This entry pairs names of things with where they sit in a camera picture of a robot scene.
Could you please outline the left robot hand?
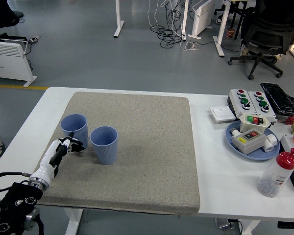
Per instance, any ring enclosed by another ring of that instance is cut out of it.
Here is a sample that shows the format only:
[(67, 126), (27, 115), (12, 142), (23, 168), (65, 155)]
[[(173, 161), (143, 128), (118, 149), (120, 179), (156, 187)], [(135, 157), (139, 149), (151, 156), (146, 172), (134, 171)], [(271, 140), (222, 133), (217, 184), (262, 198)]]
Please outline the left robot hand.
[(56, 176), (62, 157), (70, 152), (84, 150), (83, 143), (74, 138), (75, 132), (70, 132), (67, 137), (54, 140), (45, 152), (39, 168), (29, 177), (28, 184), (47, 190), (51, 180)]

